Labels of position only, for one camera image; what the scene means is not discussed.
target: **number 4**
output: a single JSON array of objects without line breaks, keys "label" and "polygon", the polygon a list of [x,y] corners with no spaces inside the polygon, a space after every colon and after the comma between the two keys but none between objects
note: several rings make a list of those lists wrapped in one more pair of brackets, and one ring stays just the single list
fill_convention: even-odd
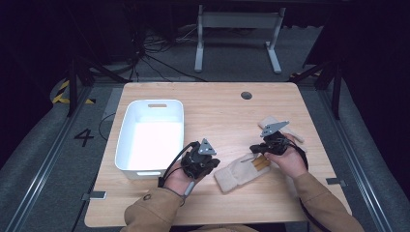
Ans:
[{"label": "number 4", "polygon": [[85,147],[85,145],[87,144],[87,140],[91,139],[91,138],[94,138],[94,136],[90,136],[90,132],[91,132],[91,130],[86,129],[83,132],[76,135],[74,139],[84,139],[84,141],[82,142],[82,147]]}]

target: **wrist strap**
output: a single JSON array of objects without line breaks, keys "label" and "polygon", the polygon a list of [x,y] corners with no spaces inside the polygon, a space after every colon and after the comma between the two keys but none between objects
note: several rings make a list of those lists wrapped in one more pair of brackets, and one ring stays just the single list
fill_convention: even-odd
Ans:
[{"label": "wrist strap", "polygon": [[185,199],[187,199],[187,197],[190,195],[190,193],[192,192],[194,187],[195,187],[195,181],[191,181],[190,184],[188,185],[187,189],[185,190],[184,195],[180,195],[178,192],[176,192],[173,189],[168,188],[168,187],[162,187],[162,188],[163,189],[168,189],[168,190],[174,192],[175,194],[177,194],[179,197],[181,197],[181,199],[183,200],[182,205],[180,205],[180,207],[181,207],[185,204]]}]

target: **metal stand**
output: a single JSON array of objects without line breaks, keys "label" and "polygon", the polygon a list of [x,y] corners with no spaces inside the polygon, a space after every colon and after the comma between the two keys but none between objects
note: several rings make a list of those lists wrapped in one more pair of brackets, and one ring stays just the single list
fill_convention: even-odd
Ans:
[{"label": "metal stand", "polygon": [[330,61],[324,62],[320,65],[317,65],[309,70],[302,72],[300,74],[293,73],[289,82],[297,83],[314,73],[322,71],[319,75],[319,78],[314,83],[314,87],[316,90],[326,90],[329,84],[334,80],[334,89],[333,89],[333,96],[332,96],[332,111],[337,120],[339,120],[338,116],[338,106],[339,106],[339,99],[340,99],[340,87],[341,87],[341,72],[340,72],[340,62],[337,61]]},{"label": "metal stand", "polygon": [[94,68],[118,83],[132,82],[131,80],[126,80],[105,67],[97,65],[83,57],[74,58],[70,66],[70,109],[67,117],[71,117],[78,106],[76,79],[78,78],[83,86],[92,86],[95,82],[94,76],[91,75],[90,68]]},{"label": "metal stand", "polygon": [[272,39],[266,42],[269,57],[275,73],[281,73],[278,57],[275,53],[275,44],[283,21],[285,8],[281,8],[278,13],[221,13],[203,12],[202,5],[198,11],[198,46],[196,49],[195,67],[197,73],[202,72],[203,61],[203,28],[262,28],[273,29]]}]

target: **human hand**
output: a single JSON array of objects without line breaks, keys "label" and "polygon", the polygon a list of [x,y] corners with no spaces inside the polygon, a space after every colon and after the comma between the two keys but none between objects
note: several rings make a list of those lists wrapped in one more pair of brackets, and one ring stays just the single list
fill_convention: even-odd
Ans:
[{"label": "human hand", "polygon": [[169,174],[163,186],[167,189],[173,190],[179,195],[184,195],[192,181],[195,181],[195,184],[197,184],[200,180],[202,180],[202,178],[199,180],[194,180],[193,178],[187,176],[181,166],[181,161],[178,160],[169,170]]},{"label": "human hand", "polygon": [[[294,137],[290,134],[285,133],[284,136],[286,136],[286,138],[290,139],[293,142],[295,141]],[[265,153],[264,156],[268,160],[276,163],[279,166],[280,170],[292,179],[295,179],[308,172],[301,156],[296,151],[296,149],[291,146],[288,146],[286,151],[281,156],[274,155],[268,152]]]}]

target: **gray carpet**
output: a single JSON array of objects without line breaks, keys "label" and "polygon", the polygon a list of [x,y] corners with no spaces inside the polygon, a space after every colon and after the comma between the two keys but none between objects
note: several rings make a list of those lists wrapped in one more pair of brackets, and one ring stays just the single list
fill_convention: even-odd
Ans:
[{"label": "gray carpet", "polygon": [[[148,53],[168,66],[145,57],[139,61],[133,73],[134,81],[245,81],[245,82],[282,82],[291,73],[301,72],[308,52],[316,40],[320,28],[283,28],[280,31],[276,52],[282,68],[282,74],[274,74],[269,57],[264,48],[270,32],[255,30],[238,34],[232,30],[207,31],[203,72],[193,71],[196,50],[195,36],[192,41],[178,44],[167,51]],[[115,70],[122,64],[109,68]],[[366,231],[377,231],[378,227],[368,209],[361,189],[352,174],[346,151],[340,144],[332,115],[328,105],[321,99],[323,92],[315,91],[310,77],[299,83],[307,109],[316,126],[337,177],[346,183],[343,187],[353,215]],[[106,77],[98,77],[88,99],[95,99],[94,104],[83,104],[78,111],[66,138],[62,141],[61,152],[46,175],[46,181],[38,197],[29,207],[23,221],[19,222],[20,231],[118,231],[119,228],[88,228],[83,222],[87,204],[81,200],[82,194],[89,191],[98,172],[105,138],[108,137],[112,124],[109,115],[115,112],[121,93],[122,84],[117,84]],[[329,96],[332,86],[325,91]],[[18,211],[26,191],[30,188],[35,175],[46,159],[60,129],[67,122],[68,105],[54,104],[53,109],[33,128],[15,150],[6,165],[0,170],[0,231],[6,228]],[[342,85],[340,98],[340,121],[349,135],[358,160],[363,166],[368,180],[387,219],[391,231],[410,231],[410,206],[402,190],[389,172],[380,156],[363,120],[350,98],[347,87]],[[89,130],[89,136],[83,147],[83,139],[75,139],[82,132]],[[306,224],[288,223],[287,231],[306,231]]]}]

